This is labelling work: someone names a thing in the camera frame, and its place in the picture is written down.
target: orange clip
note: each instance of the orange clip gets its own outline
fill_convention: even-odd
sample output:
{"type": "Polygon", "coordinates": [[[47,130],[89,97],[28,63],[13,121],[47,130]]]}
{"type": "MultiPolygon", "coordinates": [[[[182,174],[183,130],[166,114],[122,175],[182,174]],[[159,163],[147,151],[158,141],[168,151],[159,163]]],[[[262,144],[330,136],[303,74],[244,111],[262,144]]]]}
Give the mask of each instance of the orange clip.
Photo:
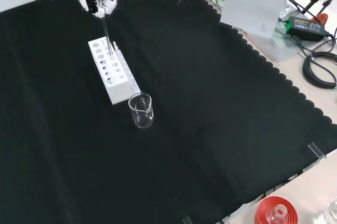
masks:
{"type": "MultiPolygon", "coordinates": [[[[316,16],[316,18],[321,22],[321,24],[325,25],[326,22],[328,21],[328,15],[327,13],[321,13],[316,16]]],[[[310,21],[317,22],[314,18],[310,19],[310,21]]]]}

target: glass beaker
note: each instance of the glass beaker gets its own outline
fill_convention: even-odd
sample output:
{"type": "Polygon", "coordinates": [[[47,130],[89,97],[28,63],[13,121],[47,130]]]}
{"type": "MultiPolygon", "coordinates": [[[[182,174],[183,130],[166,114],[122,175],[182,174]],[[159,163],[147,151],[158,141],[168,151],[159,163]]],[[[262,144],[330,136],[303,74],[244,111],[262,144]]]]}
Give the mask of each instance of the glass beaker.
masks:
{"type": "Polygon", "coordinates": [[[146,93],[136,93],[128,100],[132,120],[138,128],[148,128],[153,123],[152,99],[146,93]]]}
{"type": "Polygon", "coordinates": [[[326,223],[337,223],[337,197],[330,202],[328,208],[325,209],[323,216],[326,223]]]}

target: white paper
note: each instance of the white paper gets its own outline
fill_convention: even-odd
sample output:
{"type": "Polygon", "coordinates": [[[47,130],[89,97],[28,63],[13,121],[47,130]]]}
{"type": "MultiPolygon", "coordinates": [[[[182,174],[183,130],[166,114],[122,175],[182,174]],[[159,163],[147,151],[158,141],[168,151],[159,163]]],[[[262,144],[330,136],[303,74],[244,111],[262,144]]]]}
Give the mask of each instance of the white paper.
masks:
{"type": "Polygon", "coordinates": [[[284,0],[225,0],[221,22],[271,38],[284,0]]]}

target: black tablecloth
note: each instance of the black tablecloth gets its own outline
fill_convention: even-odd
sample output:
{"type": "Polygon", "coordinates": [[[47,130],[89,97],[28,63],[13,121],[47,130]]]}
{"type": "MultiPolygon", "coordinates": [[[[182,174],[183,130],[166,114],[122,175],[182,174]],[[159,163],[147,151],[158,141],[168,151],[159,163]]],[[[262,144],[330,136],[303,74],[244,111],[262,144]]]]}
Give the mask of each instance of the black tablecloth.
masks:
{"type": "Polygon", "coordinates": [[[108,19],[155,122],[112,106],[76,0],[0,14],[1,223],[215,223],[328,153],[336,126],[203,0],[108,19]]]}

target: test tube rack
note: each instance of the test tube rack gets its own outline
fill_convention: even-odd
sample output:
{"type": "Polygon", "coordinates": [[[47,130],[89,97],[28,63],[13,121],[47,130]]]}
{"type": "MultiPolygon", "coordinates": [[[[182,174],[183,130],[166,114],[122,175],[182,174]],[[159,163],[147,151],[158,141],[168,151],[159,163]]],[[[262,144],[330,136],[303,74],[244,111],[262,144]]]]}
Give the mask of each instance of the test tube rack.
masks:
{"type": "Polygon", "coordinates": [[[115,42],[114,47],[110,45],[111,56],[105,37],[89,41],[88,44],[112,104],[128,100],[133,94],[140,92],[115,42]]]}

